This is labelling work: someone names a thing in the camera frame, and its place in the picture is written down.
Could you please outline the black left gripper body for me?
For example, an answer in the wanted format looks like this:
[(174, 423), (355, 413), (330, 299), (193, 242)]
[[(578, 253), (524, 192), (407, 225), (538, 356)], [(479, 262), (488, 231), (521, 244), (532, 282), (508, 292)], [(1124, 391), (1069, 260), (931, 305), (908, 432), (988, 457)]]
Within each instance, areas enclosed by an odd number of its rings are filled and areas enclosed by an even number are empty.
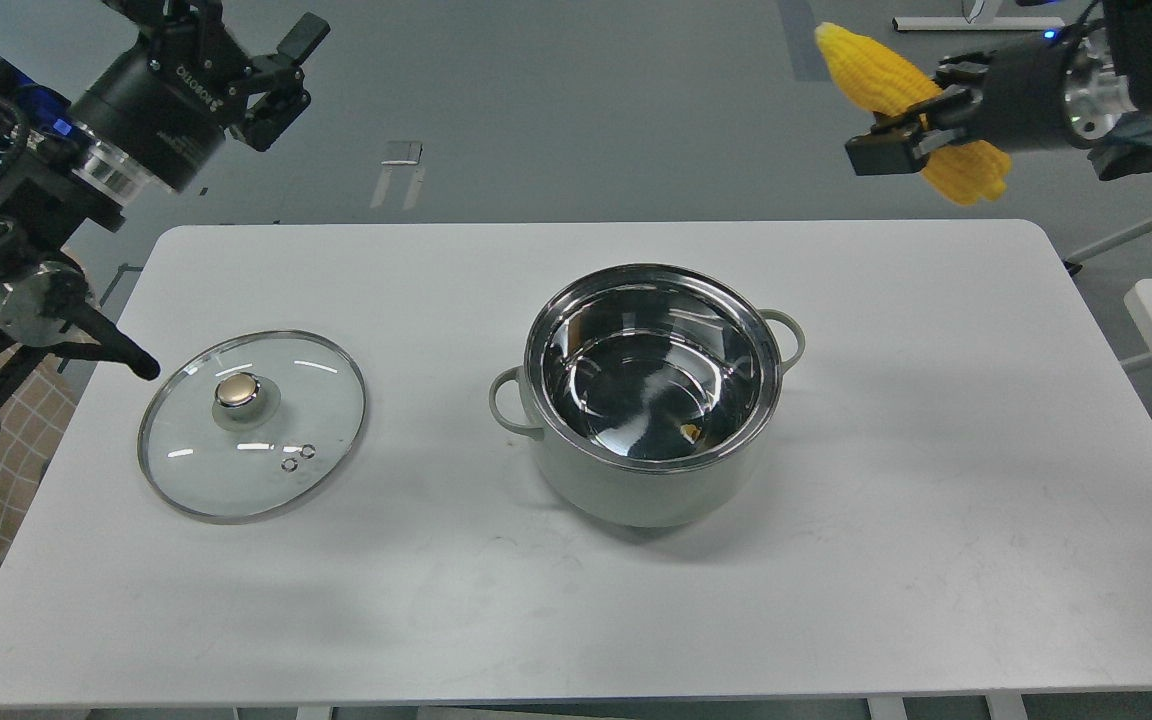
[(200, 73), (134, 45), (70, 106), (70, 118), (179, 192), (215, 154), (228, 109)]

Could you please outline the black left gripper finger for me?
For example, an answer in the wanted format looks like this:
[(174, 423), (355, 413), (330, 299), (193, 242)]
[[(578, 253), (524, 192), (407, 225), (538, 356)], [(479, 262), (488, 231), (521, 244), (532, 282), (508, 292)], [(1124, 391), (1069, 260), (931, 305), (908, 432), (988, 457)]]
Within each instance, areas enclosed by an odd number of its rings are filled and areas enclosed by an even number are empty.
[(306, 12), (273, 53), (247, 59), (238, 76), (225, 88), (225, 118), (234, 138), (265, 152), (296, 122), (311, 103), (303, 65), (329, 31), (325, 18)]
[(223, 26), (221, 1), (105, 1), (138, 28), (137, 46), (147, 70), (234, 70), (237, 41)]

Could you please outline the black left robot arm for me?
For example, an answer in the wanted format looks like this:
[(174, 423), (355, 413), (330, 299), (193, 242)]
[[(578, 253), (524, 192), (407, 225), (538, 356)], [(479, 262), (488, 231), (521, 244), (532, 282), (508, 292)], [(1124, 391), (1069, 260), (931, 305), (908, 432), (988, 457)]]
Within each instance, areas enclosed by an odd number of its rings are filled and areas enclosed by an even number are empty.
[(65, 245), (86, 222), (118, 232), (147, 184), (184, 190), (227, 135), (270, 150), (310, 105), (303, 65), (329, 35), (306, 13), (273, 53), (252, 55), (219, 1), (111, 9), (137, 40), (76, 103), (0, 56), (0, 410), (51, 356), (159, 376), (92, 305)]

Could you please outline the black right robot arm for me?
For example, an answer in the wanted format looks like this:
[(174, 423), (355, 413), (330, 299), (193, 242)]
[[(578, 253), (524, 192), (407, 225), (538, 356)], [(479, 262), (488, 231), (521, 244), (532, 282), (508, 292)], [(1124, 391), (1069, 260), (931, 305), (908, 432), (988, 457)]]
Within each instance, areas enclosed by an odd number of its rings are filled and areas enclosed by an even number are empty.
[(1076, 149), (1098, 179), (1152, 172), (1152, 1), (1102, 1), (1101, 17), (946, 56), (929, 99), (876, 113), (846, 142), (859, 176), (929, 167), (986, 141), (1006, 152)]

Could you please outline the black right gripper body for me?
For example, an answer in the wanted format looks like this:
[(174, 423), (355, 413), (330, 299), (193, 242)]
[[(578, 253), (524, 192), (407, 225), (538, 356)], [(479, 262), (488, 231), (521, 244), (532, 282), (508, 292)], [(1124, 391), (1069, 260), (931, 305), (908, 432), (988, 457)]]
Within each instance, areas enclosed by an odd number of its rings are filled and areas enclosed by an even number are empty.
[(969, 53), (983, 70), (975, 79), (967, 132), (1006, 152), (1085, 149), (1066, 105), (1066, 81), (1078, 41), (1029, 35), (1018, 41)]

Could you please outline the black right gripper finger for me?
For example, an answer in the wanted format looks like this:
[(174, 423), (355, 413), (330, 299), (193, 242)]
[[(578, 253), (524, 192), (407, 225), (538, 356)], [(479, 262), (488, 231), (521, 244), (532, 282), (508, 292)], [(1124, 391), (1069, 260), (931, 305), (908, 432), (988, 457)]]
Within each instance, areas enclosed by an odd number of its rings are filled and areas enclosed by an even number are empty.
[(896, 176), (927, 168), (934, 151), (978, 141), (973, 118), (983, 103), (979, 88), (943, 88), (895, 115), (876, 111), (867, 132), (846, 141), (856, 176)]
[(970, 88), (983, 91), (988, 79), (995, 53), (961, 53), (945, 56), (934, 70), (934, 82), (940, 88)]

